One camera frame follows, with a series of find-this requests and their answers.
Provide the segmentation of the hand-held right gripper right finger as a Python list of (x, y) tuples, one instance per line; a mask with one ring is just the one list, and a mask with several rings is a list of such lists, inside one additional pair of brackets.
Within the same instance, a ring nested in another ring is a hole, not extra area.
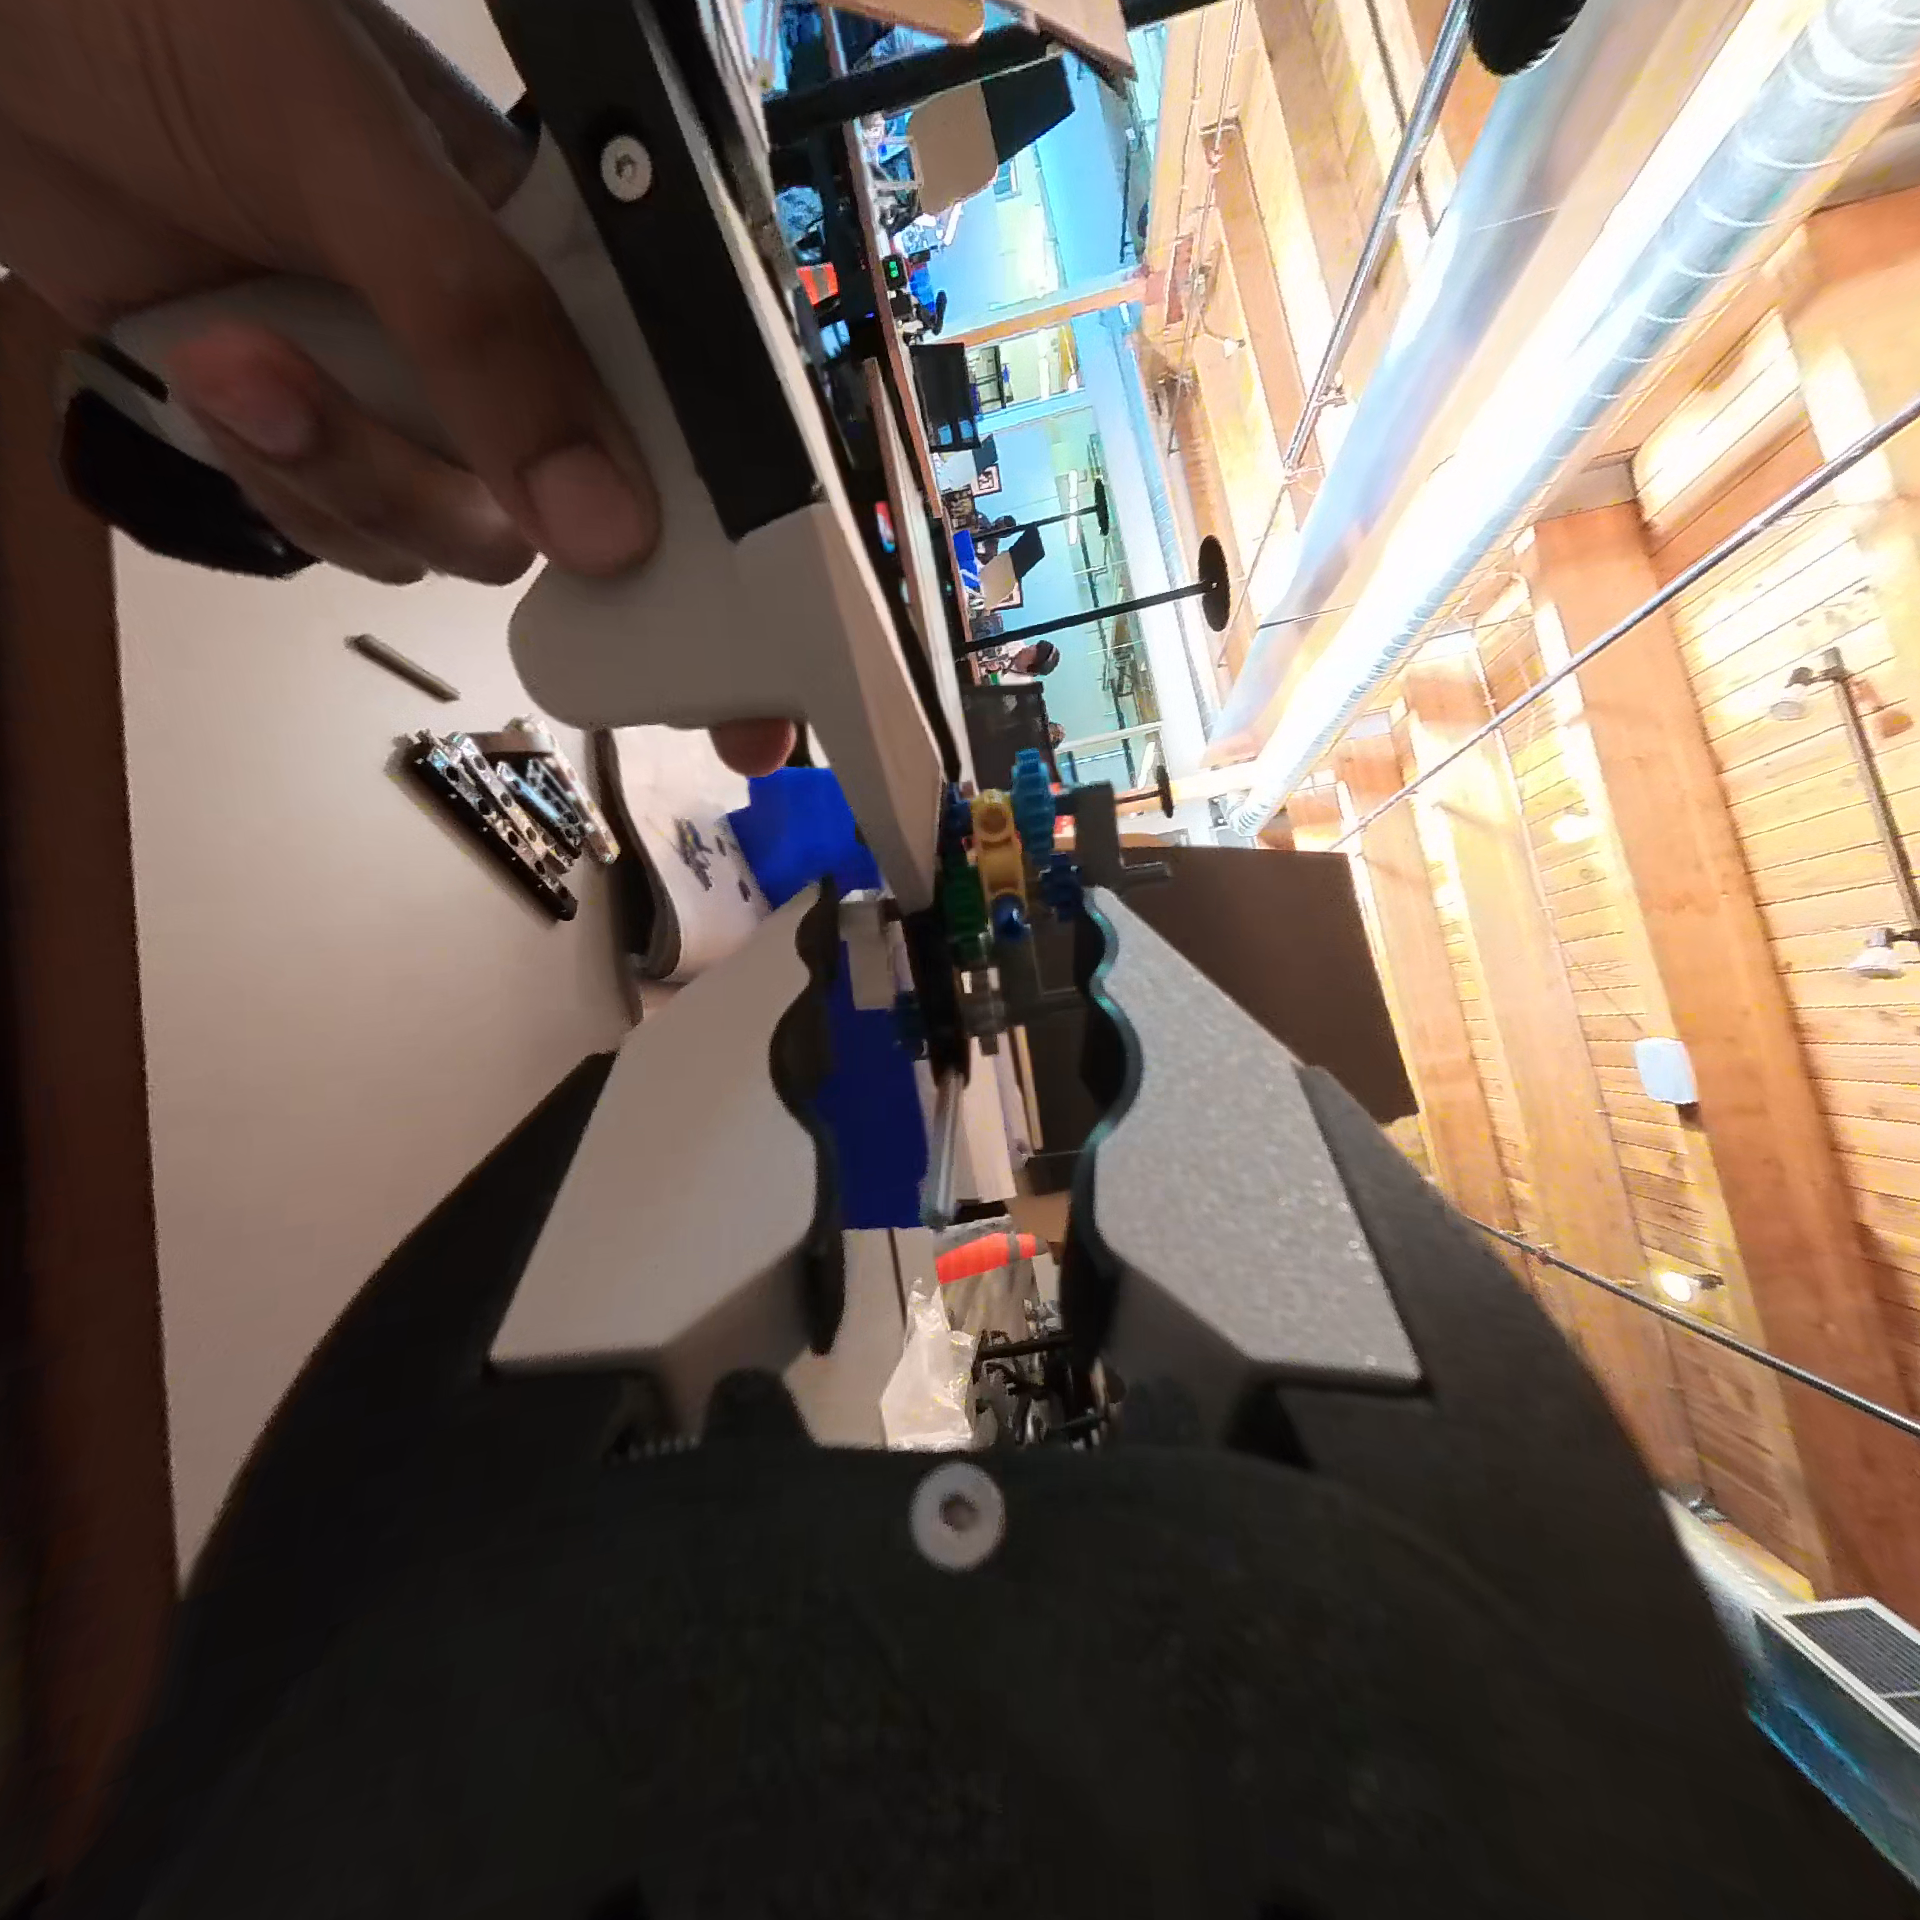
[(1119, 1085), (1077, 1170), (1071, 1332), (1209, 1440), (1259, 1387), (1419, 1387), (1301, 1064), (1119, 895), (1086, 911), (1087, 1026), (1116, 1035)]

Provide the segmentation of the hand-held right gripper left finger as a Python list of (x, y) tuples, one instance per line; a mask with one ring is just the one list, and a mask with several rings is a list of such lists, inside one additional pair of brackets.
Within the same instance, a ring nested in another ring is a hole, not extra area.
[(700, 1427), (735, 1375), (827, 1356), (845, 1248), (819, 1093), (831, 1065), (839, 895), (816, 880), (617, 1051), (489, 1360), (635, 1377)]

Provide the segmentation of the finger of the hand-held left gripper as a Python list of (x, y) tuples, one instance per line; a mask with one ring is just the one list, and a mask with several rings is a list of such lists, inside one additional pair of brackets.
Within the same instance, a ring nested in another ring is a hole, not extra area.
[(880, 879), (903, 907), (936, 895), (944, 759), (915, 682), (921, 655), (843, 499), (735, 544), (740, 697), (816, 733)]

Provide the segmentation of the blue gear lego assembly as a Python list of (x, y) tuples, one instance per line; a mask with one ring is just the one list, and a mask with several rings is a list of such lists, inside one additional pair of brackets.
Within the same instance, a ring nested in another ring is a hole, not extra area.
[(963, 1162), (971, 1159), (974, 1088), (1019, 1093), (1023, 1132), (1006, 1123), (1008, 1156), (1029, 1159), (1040, 1139), (1025, 1033), (1078, 1008), (1075, 988), (1047, 983), (1040, 936), (1083, 921), (1096, 885), (1121, 895), (1168, 879), (1165, 861), (1129, 864), (1119, 850), (1125, 813), (1169, 819), (1177, 809), (1165, 763), (1149, 769), (1152, 784), (1121, 791), (1057, 784), (1038, 749), (1021, 749), (1006, 786), (949, 784), (934, 813), (931, 906), (915, 914), (892, 899), (880, 906), (901, 925), (895, 1032), (931, 1074), (919, 1189), (919, 1223), (927, 1231), (956, 1225), (968, 1208)]

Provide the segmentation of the lego instruction booklet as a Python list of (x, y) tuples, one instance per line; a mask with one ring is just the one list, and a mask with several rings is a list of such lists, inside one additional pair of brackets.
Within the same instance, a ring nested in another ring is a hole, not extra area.
[(747, 780), (709, 733), (597, 730), (592, 780), (615, 835), (617, 955), (638, 992), (728, 960), (813, 883), (852, 899), (873, 876), (836, 780), (785, 765)]

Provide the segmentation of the pile of dark lego beams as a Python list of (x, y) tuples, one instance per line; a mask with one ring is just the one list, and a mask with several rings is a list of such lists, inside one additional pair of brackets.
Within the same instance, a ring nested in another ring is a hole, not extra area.
[(553, 924), (579, 919), (580, 873), (617, 861), (617, 835), (585, 773), (540, 719), (399, 733), (391, 771)]

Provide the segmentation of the dark lego axle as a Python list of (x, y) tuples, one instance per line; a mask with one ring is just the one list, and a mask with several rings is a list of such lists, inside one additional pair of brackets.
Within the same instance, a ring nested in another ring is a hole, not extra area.
[(345, 647), (435, 705), (456, 705), (463, 697), (443, 675), (372, 634), (351, 634), (345, 637)]

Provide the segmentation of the person's left hand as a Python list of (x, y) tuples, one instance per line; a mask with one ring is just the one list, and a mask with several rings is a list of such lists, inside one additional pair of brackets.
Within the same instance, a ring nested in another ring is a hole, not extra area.
[(541, 275), (496, 227), (519, 132), (383, 5), (6, 3), (5, 267), (75, 331), (263, 275), (366, 303), (449, 455), (277, 331), (204, 323), (160, 379), (278, 537), (387, 585), (613, 576), (655, 489)]

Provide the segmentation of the blue storage bin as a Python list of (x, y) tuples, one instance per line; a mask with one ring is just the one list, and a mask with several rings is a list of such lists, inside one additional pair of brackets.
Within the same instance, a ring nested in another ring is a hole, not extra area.
[(819, 1116), (831, 1141), (843, 1225), (917, 1231), (927, 1173), (921, 1080), (901, 1020), (903, 936), (880, 897), (873, 853), (831, 771), (785, 765), (749, 783), (728, 813), (734, 840), (771, 907), (827, 879), (839, 897), (840, 955), (827, 1000), (831, 1068)]

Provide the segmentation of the black monitor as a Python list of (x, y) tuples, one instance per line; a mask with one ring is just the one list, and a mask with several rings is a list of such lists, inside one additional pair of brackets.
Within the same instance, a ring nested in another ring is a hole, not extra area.
[(963, 343), (908, 348), (926, 440), (934, 452), (971, 452), (980, 441), (976, 384)]

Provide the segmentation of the black pole stand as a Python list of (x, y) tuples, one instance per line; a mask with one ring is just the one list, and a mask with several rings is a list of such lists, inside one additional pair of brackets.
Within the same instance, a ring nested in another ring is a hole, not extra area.
[(1148, 592), (1117, 604), (1083, 608), (1070, 615), (1057, 615), (1016, 632), (998, 636), (976, 636), (953, 650), (953, 658), (982, 656), (995, 650), (1025, 647), (1030, 643), (1051, 641), (1061, 634), (1071, 634), (1083, 627), (1095, 627), (1108, 620), (1133, 617), (1155, 608), (1172, 608), (1181, 604), (1198, 604), (1203, 620), (1213, 634), (1223, 634), (1232, 617), (1232, 569), (1228, 564), (1223, 544), (1216, 537), (1205, 537), (1198, 548), (1198, 576), (1191, 583), (1172, 585), (1160, 592)]
[(1095, 529), (1100, 531), (1101, 537), (1105, 537), (1112, 529), (1110, 499), (1108, 499), (1108, 492), (1105, 492), (1105, 482), (1100, 476), (1095, 476), (1095, 480), (1093, 480), (1093, 492), (1091, 492), (1087, 504), (1078, 504), (1078, 506), (1071, 506), (1071, 507), (1053, 512), (1053, 514), (1029, 517), (1029, 520), (1019, 520), (1015, 514), (976, 520), (974, 527), (971, 527), (971, 537), (976, 543), (1008, 544), (1008, 543), (1016, 543), (1025, 536), (1041, 536), (1045, 531), (1055, 529), (1055, 527), (1075, 529), (1086, 520), (1095, 522)]

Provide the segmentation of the clear plastic bag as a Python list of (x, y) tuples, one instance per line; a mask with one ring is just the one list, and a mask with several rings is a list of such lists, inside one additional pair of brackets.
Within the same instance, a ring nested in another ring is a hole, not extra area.
[(958, 1329), (944, 1288), (926, 1275), (904, 1292), (903, 1349), (880, 1393), (880, 1437), (892, 1451), (976, 1450), (974, 1360), (977, 1332)]

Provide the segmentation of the metal conduit pipe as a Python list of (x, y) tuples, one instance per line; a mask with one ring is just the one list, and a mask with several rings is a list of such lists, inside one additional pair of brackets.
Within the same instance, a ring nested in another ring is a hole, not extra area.
[(1470, 5), (1259, 5), (1281, 173), (1277, 290), (1299, 372), (1248, 575), (1280, 583), (1432, 251), (1497, 83)]

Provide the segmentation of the metal vent grille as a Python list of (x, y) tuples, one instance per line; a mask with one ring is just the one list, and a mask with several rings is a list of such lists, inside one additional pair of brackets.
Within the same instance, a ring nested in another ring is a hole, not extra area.
[(1918, 1744), (1918, 1632), (1883, 1603), (1772, 1607), (1755, 1627), (1766, 1668), (1808, 1713), (1851, 1715)]

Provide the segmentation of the wall lamp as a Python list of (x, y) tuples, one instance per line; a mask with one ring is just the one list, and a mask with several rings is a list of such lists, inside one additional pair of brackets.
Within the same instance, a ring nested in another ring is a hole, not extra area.
[(1766, 719), (1774, 725), (1799, 722), (1806, 719), (1808, 703), (1816, 689), (1827, 689), (1833, 695), (1841, 736), (1861, 784), (1863, 804), (1887, 868), (1887, 883), (1892, 885), (1895, 900), (1904, 914), (1899, 921), (1875, 928), (1867, 938), (1863, 938), (1863, 944), (1846, 963), (1846, 969), (1861, 979), (1892, 981), (1904, 976), (1909, 968), (1916, 968), (1918, 876), (1880, 776), (1876, 749), (1867, 740), (1865, 716), (1855, 695), (1855, 675), (1845, 664), (1841, 650), (1833, 645), (1820, 656), (1799, 664), (1788, 675), (1777, 697), (1766, 707)]

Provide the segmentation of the silver insulated duct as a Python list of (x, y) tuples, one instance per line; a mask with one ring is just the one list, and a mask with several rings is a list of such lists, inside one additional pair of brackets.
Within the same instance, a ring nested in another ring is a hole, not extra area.
[(1501, 81), (1212, 733), (1257, 835), (1916, 93), (1918, 5), (1585, 5)]

